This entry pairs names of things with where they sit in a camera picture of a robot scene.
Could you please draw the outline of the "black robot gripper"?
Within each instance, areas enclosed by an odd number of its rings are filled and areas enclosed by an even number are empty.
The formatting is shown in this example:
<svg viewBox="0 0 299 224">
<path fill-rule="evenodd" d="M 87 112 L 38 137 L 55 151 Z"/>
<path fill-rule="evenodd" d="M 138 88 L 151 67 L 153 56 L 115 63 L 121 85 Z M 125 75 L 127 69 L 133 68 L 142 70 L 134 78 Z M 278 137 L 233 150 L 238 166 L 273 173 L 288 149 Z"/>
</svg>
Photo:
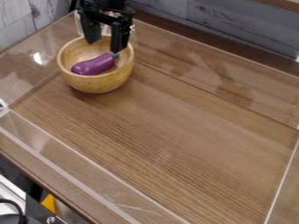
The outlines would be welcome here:
<svg viewBox="0 0 299 224">
<path fill-rule="evenodd" d="M 90 44 L 102 38 L 99 23 L 111 25 L 110 51 L 119 53 L 127 48 L 134 15 L 137 14 L 127 0 L 79 0 L 77 10 L 85 38 Z"/>
</svg>

